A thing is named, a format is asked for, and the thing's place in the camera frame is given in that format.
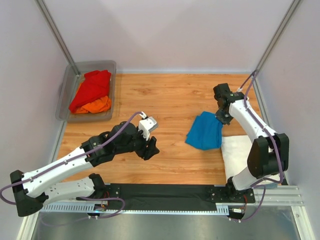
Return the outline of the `blue t shirt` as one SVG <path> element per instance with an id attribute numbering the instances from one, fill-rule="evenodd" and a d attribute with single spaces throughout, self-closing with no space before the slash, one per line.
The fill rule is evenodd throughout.
<path id="1" fill-rule="evenodd" d="M 222 128 L 223 124 L 215 114 L 204 111 L 196 116 L 185 143 L 203 151 L 219 149 L 222 145 Z"/>

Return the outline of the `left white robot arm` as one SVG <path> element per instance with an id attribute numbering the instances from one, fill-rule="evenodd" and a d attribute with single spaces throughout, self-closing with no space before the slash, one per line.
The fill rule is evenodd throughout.
<path id="1" fill-rule="evenodd" d="M 123 121 L 110 131 L 90 137 L 53 163 L 30 172 L 12 172 L 10 180 L 18 216 L 32 215 L 44 206 L 70 198 L 101 200 L 107 190 L 99 174 L 92 173 L 75 181 L 64 180 L 124 153 L 134 152 L 141 159 L 149 160 L 160 152 L 156 147 L 157 139 L 150 135 L 157 127 L 152 117 L 140 120 L 137 126 Z"/>

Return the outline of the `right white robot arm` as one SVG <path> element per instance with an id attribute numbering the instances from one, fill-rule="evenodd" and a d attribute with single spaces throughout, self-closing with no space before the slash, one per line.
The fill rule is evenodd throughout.
<path id="1" fill-rule="evenodd" d="M 251 142 L 246 167 L 227 179 L 224 196 L 236 202 L 265 181 L 282 183 L 289 167 L 289 137 L 269 127 L 240 90 L 233 92 L 227 83 L 221 83 L 213 88 L 213 93 L 218 106 L 216 118 L 223 125 L 237 120 Z"/>

